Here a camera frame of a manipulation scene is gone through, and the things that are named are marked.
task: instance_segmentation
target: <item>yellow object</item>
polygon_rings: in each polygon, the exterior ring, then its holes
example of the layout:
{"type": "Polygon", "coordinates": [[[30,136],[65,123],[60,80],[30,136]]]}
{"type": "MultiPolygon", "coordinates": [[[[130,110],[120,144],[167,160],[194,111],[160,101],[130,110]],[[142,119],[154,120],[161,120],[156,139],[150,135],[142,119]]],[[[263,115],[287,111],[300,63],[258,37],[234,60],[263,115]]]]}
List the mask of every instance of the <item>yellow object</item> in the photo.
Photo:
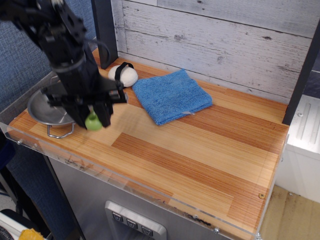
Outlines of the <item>yellow object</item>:
{"type": "Polygon", "coordinates": [[[20,234],[19,240],[44,240],[44,237],[32,228],[23,230],[20,234]]]}

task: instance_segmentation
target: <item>bowl handle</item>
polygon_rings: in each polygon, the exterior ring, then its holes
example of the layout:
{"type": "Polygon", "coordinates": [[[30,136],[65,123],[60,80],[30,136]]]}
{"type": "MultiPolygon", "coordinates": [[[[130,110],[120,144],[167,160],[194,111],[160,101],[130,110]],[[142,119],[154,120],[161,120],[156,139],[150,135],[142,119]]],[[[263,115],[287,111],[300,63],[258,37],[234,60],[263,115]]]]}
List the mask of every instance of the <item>bowl handle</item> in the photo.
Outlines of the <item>bowl handle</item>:
{"type": "Polygon", "coordinates": [[[51,128],[52,126],[51,126],[51,125],[47,125],[47,135],[48,135],[49,137],[52,137],[52,138],[63,139],[64,137],[66,137],[66,136],[68,136],[68,135],[70,135],[70,134],[72,134],[72,133],[74,132],[75,124],[76,124],[76,123],[73,122],[73,123],[72,123],[72,127],[71,127],[71,131],[68,132],[68,133],[66,133],[65,135],[62,135],[62,136],[51,135],[51,134],[50,134],[50,128],[51,128]]]}

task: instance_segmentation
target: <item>white ball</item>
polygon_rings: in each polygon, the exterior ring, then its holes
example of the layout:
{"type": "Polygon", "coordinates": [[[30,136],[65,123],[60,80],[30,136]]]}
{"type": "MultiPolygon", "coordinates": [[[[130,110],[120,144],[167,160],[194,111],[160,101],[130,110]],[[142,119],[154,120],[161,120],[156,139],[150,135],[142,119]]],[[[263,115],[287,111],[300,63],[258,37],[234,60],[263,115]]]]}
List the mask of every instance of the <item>white ball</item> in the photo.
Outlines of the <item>white ball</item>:
{"type": "MultiPolygon", "coordinates": [[[[115,80],[115,76],[116,76],[116,70],[120,65],[114,66],[110,69],[109,73],[108,73],[108,78],[110,80],[115,80]]],[[[131,87],[133,84],[136,83],[136,81],[138,80],[138,74],[136,72],[136,70],[134,70],[132,67],[129,66],[125,66],[120,74],[120,82],[123,83],[123,85],[127,88],[127,87],[131,87]]]]}

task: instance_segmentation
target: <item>wooden countertop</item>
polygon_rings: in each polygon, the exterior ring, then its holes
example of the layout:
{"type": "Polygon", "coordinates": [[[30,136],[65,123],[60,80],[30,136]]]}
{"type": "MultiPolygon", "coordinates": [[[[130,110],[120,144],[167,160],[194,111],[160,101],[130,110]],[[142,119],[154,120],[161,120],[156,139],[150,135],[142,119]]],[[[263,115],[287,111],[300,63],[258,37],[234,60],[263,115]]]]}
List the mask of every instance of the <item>wooden countertop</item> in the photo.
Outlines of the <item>wooden countertop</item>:
{"type": "MultiPolygon", "coordinates": [[[[97,51],[94,56],[99,62],[97,51]]],[[[124,61],[119,58],[108,69],[124,61]]],[[[139,79],[169,73],[129,62],[139,79]]],[[[100,73],[107,76],[108,69],[100,73]]],[[[40,140],[44,153],[51,144],[73,158],[88,159],[93,165],[87,168],[101,166],[125,176],[133,180],[128,186],[136,192],[186,217],[197,215],[198,223],[252,239],[237,228],[257,233],[289,129],[282,124],[287,105],[203,81],[198,84],[212,96],[213,106],[162,126],[153,122],[131,88],[125,90],[128,104],[115,104],[111,126],[97,132],[76,126],[63,139],[48,137],[47,127],[27,111],[10,126],[40,140]],[[147,192],[139,184],[156,191],[147,192]]],[[[52,128],[57,135],[65,131],[52,128]]]]}

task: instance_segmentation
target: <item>control panel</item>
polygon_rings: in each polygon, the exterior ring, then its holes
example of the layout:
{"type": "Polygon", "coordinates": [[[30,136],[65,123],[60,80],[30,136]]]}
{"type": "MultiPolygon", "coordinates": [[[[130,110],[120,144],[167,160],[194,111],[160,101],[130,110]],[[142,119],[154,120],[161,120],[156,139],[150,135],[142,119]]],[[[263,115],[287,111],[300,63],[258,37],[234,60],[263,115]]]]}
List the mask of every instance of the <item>control panel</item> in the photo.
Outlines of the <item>control panel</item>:
{"type": "Polygon", "coordinates": [[[123,228],[115,224],[121,223],[126,225],[130,230],[135,230],[144,236],[149,236],[150,239],[167,240],[167,230],[161,224],[112,201],[107,201],[104,208],[114,235],[113,238],[117,239],[117,236],[119,236],[118,232],[123,232],[123,228]]]}

